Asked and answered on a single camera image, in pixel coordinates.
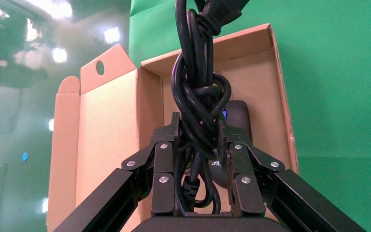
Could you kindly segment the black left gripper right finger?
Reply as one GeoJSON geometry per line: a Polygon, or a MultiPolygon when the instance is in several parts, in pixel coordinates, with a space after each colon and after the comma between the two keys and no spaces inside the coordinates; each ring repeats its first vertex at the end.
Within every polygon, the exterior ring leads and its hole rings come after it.
{"type": "Polygon", "coordinates": [[[273,156],[248,133],[218,120],[218,154],[228,173],[231,213],[253,218],[256,231],[360,232],[362,227],[273,156]]]}

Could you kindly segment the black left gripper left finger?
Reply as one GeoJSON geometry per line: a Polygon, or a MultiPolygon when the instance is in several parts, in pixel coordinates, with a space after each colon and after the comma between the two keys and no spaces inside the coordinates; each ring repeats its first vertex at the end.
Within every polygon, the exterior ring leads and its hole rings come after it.
{"type": "Polygon", "coordinates": [[[175,212],[174,160],[179,151],[179,113],[154,129],[148,146],[122,162],[55,228],[57,232],[119,232],[138,206],[153,194],[153,216],[175,212]]]}

